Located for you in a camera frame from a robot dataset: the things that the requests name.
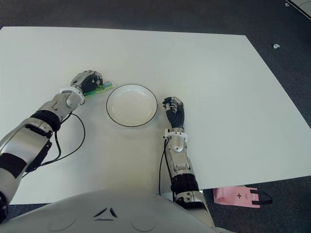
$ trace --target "gray carpet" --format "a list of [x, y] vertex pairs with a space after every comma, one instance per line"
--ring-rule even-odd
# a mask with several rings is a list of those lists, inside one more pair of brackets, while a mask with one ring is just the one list
[[[311, 21], [284, 3], [283, 0], [1, 0], [0, 27], [244, 34], [311, 126]], [[281, 47], [274, 50], [274, 43]], [[311, 232], [311, 177], [253, 186], [272, 195], [274, 203], [259, 210], [221, 206], [213, 203], [211, 191], [206, 190], [216, 225], [237, 232]], [[37, 206], [10, 206], [10, 216], [33, 207]]]

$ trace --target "black cable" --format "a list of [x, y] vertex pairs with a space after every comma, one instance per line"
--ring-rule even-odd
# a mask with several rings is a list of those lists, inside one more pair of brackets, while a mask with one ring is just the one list
[[163, 156], [166, 154], [165, 149], [166, 149], [167, 144], [169, 143], [169, 140], [170, 139], [168, 139], [167, 141], [166, 140], [164, 141], [164, 150], [163, 150], [162, 157], [161, 157], [161, 162], [160, 162], [160, 169], [159, 169], [159, 195], [160, 196], [161, 196], [161, 188], [160, 188], [160, 184], [161, 184], [161, 166], [162, 166]]
[[64, 157], [61, 157], [61, 158], [57, 159], [56, 161], [65, 159], [65, 158], [68, 157], [69, 155], [75, 153], [75, 152], [76, 152], [78, 149], [80, 149], [80, 147], [83, 145], [84, 140], [85, 140], [85, 138], [86, 138], [86, 128], [85, 128], [85, 126], [84, 126], [82, 120], [81, 120], [76, 114], [74, 114], [74, 113], [71, 113], [71, 114], [74, 115], [74, 116], [76, 116], [76, 117], [79, 119], [79, 121], [81, 122], [81, 124], [82, 124], [82, 127], [83, 127], [83, 139], [82, 139], [82, 142], [81, 142], [81, 144], [78, 146], [77, 149], [75, 149], [73, 152], [71, 152], [71, 153], [65, 155]]
[[[57, 138], [57, 132], [55, 132], [55, 141], [56, 141], [56, 145], [57, 145], [57, 148], [58, 148], [58, 156], [57, 156], [55, 159], [51, 160], [51, 161], [47, 161], [47, 162], [45, 162], [45, 163], [43, 163], [43, 164], [40, 164], [38, 167], [40, 167], [40, 166], [45, 166], [45, 165], [54, 163], [54, 162], [56, 162], [56, 161], [62, 160], [62, 159], [64, 159], [64, 158], [68, 157], [69, 155], [75, 153], [75, 152], [83, 145], [84, 140], [85, 140], [85, 137], [86, 137], [86, 129], [85, 129], [84, 123], [82, 122], [82, 120], [81, 120], [76, 114], [73, 114], [72, 112], [69, 113], [69, 115], [61, 122], [61, 124], [64, 123], [71, 115], [76, 116], [76, 117], [79, 119], [79, 121], [81, 122], [81, 124], [82, 124], [82, 127], [83, 127], [83, 140], [82, 140], [81, 144], [80, 144], [80, 145], [78, 146], [78, 148], [75, 149], [73, 152], [71, 152], [71, 153], [65, 155], [65, 156], [62, 157], [62, 158], [60, 158], [60, 156], [61, 156], [61, 149], [60, 149], [59, 142], [58, 142], [58, 138]], [[25, 177], [26, 175], [28, 175], [30, 172], [35, 171], [38, 167], [36, 167], [36, 168], [34, 168], [33, 170], [27, 172], [25, 175], [22, 176], [22, 178], [24, 178], [24, 177]]]
[[66, 120], [68, 120], [68, 118], [71, 116], [71, 114], [72, 114], [72, 112], [70, 112], [70, 113], [68, 114], [68, 116], [65, 117], [65, 118], [62, 120], [62, 122], [60, 122], [60, 124], [63, 124]]
[[[71, 116], [71, 114], [72, 114], [72, 112], [70, 112], [68, 114], [68, 116], [65, 117], [60, 124], [63, 124], [66, 120], [68, 120], [69, 117]], [[55, 131], [55, 133], [54, 133], [54, 138], [55, 138], [55, 142], [56, 142], [57, 149], [58, 149], [58, 156], [55, 159], [52, 159], [52, 160], [47, 161], [45, 163], [42, 163], [40, 166], [45, 166], [47, 164], [51, 164], [51, 163], [55, 162], [57, 159], [59, 159], [59, 157], [62, 155], [62, 150], [60, 149], [60, 145], [59, 145], [59, 142], [58, 142], [57, 131]]]

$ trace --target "robot forearm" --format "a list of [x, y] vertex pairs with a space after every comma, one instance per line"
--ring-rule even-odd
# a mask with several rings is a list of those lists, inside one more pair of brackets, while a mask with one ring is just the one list
[[101, 74], [84, 71], [71, 86], [63, 88], [33, 115], [20, 123], [0, 141], [0, 216], [7, 214], [22, 175], [36, 169], [52, 146], [50, 138], [60, 129], [61, 121], [84, 103], [84, 92], [103, 84]]
[[167, 117], [172, 125], [165, 131], [169, 139], [166, 147], [168, 166], [171, 175], [171, 190], [175, 193], [175, 202], [184, 208], [207, 209], [203, 194], [199, 191], [193, 167], [187, 156], [188, 136], [184, 130], [184, 107], [176, 97], [166, 98], [163, 102]]

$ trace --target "small white object on floor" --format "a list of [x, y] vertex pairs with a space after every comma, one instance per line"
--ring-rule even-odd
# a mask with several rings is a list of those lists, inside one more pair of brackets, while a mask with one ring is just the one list
[[276, 50], [276, 49], [280, 48], [280, 45], [274, 44], [274, 45], [273, 45], [273, 48]]

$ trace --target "white table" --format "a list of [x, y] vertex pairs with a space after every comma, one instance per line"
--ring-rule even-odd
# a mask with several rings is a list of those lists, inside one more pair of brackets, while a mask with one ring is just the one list
[[[243, 35], [2, 28], [0, 65], [0, 137], [86, 69], [116, 85], [144, 85], [158, 101], [152, 121], [125, 128], [106, 112], [109, 93], [88, 99], [76, 111], [84, 145], [24, 178], [14, 204], [99, 189], [157, 192], [168, 96], [185, 104], [188, 156], [201, 189], [311, 175], [311, 130]], [[66, 154], [80, 144], [81, 125], [72, 117], [58, 135]], [[56, 154], [54, 144], [48, 159]], [[169, 191], [165, 164], [162, 177]]]

